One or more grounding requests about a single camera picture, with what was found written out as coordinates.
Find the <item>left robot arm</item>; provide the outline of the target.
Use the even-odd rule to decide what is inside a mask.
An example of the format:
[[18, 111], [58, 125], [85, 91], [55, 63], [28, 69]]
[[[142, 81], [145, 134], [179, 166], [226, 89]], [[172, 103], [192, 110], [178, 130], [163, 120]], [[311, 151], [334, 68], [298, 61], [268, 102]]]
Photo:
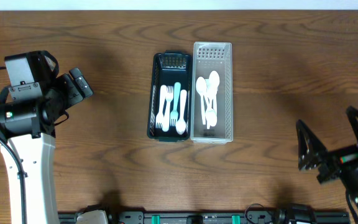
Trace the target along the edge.
[[55, 127], [93, 91], [79, 68], [59, 77], [29, 73], [0, 92], [0, 150], [13, 223], [60, 223], [53, 160]]

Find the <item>clear plastic basket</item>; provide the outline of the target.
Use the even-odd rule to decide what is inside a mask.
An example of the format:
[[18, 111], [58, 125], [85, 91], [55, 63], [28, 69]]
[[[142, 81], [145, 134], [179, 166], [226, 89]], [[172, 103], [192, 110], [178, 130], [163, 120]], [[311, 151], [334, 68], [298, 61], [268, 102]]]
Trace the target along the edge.
[[[214, 103], [218, 122], [207, 129], [201, 119], [201, 100], [196, 91], [198, 77], [206, 80], [209, 74], [217, 71], [220, 84]], [[204, 94], [204, 108], [207, 109]], [[191, 140], [197, 143], [225, 144], [234, 139], [232, 44], [230, 42], [195, 42], [193, 46], [193, 77], [191, 97]]]

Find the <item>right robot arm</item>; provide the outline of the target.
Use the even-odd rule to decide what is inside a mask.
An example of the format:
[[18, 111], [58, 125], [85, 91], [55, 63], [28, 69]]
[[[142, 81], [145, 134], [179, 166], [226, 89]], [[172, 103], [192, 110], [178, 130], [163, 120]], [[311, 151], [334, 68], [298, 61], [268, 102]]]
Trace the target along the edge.
[[318, 169], [316, 178], [320, 184], [340, 179], [346, 189], [348, 206], [355, 203], [358, 209], [358, 109], [350, 106], [346, 115], [357, 142], [335, 151], [328, 151], [302, 120], [296, 122], [298, 169]]

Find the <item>white plastic fork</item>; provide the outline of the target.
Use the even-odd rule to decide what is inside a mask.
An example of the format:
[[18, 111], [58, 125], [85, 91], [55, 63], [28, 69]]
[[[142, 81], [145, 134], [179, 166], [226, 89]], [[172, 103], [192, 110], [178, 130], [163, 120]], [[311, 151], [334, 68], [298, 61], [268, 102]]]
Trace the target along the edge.
[[173, 100], [174, 92], [173, 92], [173, 86], [167, 86], [167, 93], [166, 93], [166, 108], [164, 112], [163, 117], [163, 126], [162, 131], [167, 132], [169, 130], [169, 122], [170, 122], [170, 106], [171, 102]]
[[166, 94], [167, 94], [167, 86], [162, 85], [160, 87], [159, 108], [158, 108], [158, 113], [156, 115], [156, 124], [155, 124], [155, 127], [158, 129], [162, 129], [163, 126], [163, 118], [164, 118], [163, 109], [164, 109]]
[[173, 109], [170, 113], [170, 125], [175, 126], [178, 119], [178, 100], [180, 97], [181, 83], [176, 82], [173, 88]]

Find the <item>black plastic basket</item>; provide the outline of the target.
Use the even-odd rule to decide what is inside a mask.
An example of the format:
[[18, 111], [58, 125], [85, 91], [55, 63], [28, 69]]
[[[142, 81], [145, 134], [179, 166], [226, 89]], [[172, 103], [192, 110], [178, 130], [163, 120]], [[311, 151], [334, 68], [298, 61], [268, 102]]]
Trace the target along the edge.
[[[182, 52], [165, 51], [154, 55], [147, 135], [150, 139], [163, 142], [186, 141], [190, 137], [191, 127], [191, 79], [192, 56]], [[170, 126], [167, 132], [157, 127], [157, 114], [160, 109], [160, 87], [174, 86], [178, 82], [181, 89], [186, 90], [187, 98], [184, 108], [186, 128], [183, 134], [178, 134], [176, 127]]]

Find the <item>white spoon crossing sideways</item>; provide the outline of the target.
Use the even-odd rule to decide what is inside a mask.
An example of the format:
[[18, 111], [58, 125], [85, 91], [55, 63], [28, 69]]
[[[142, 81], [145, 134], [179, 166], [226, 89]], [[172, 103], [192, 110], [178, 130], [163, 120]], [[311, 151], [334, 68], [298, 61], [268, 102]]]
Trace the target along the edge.
[[217, 92], [218, 91], [218, 87], [220, 84], [220, 77], [219, 77], [219, 73], [215, 70], [213, 70], [210, 74], [209, 74], [209, 86], [208, 86], [208, 90], [210, 91], [214, 91]]

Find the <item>white plastic spoon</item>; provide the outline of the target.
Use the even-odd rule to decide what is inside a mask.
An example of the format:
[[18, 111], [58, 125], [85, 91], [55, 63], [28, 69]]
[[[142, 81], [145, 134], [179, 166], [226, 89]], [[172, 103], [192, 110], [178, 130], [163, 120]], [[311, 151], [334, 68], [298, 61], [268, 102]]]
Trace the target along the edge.
[[186, 130], [186, 122], [184, 120], [186, 99], [187, 99], [187, 91], [182, 90], [180, 92], [180, 115], [175, 125], [176, 131], [179, 135], [183, 134]]

